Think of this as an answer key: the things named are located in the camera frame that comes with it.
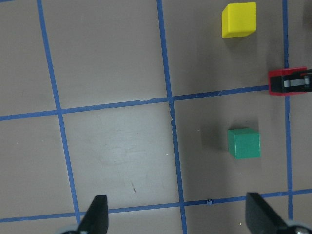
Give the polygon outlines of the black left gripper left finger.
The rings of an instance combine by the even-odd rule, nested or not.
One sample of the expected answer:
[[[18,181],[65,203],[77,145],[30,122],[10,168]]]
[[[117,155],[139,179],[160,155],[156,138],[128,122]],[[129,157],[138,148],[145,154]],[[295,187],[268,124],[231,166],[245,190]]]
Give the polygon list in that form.
[[[106,234],[109,227],[107,195],[94,197],[77,228],[78,234]]]

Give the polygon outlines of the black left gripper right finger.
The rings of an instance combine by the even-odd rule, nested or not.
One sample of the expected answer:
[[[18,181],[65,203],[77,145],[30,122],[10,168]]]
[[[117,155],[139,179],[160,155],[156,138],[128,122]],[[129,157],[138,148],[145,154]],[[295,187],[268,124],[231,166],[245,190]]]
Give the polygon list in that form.
[[[294,229],[258,193],[246,193],[245,221],[252,234],[294,233]]]

